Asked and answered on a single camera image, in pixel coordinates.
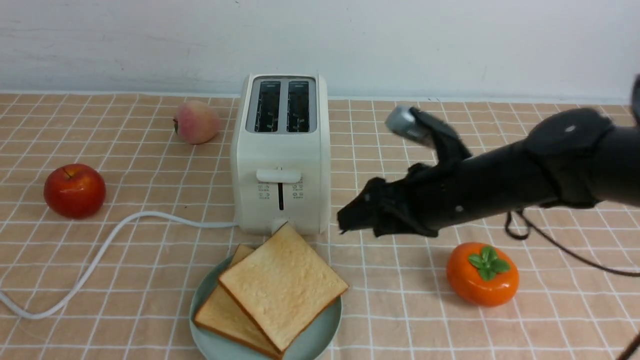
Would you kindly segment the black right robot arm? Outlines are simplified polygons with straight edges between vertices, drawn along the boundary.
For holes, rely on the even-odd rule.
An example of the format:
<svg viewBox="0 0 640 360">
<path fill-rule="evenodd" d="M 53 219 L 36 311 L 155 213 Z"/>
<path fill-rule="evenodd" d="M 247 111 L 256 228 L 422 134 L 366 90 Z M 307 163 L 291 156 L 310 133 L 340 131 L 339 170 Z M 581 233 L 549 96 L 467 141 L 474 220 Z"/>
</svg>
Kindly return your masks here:
<svg viewBox="0 0 640 360">
<path fill-rule="evenodd" d="M 399 105 L 385 125 L 434 149 L 438 162 L 413 164 L 393 182 L 368 180 L 337 212 L 342 232 L 435 238 L 441 229 L 527 207 L 639 205 L 639 125 L 615 125 L 592 108 L 558 112 L 524 139 L 476 156 L 453 127 L 417 107 Z"/>
</svg>

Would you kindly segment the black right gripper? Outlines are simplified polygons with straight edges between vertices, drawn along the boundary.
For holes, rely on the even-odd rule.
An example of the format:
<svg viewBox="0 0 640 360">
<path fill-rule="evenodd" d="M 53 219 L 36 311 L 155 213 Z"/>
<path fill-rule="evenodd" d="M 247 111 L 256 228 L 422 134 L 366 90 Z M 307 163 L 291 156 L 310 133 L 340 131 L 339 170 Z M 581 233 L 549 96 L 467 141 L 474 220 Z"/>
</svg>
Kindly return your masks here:
<svg viewBox="0 0 640 360">
<path fill-rule="evenodd" d="M 528 155 L 525 141 L 471 156 L 451 126 L 416 107 L 411 111 L 430 130 L 438 163 L 416 163 L 388 184 L 381 177 L 368 180 L 337 212 L 341 234 L 433 238 L 443 228 L 555 199 L 550 177 Z"/>
</svg>

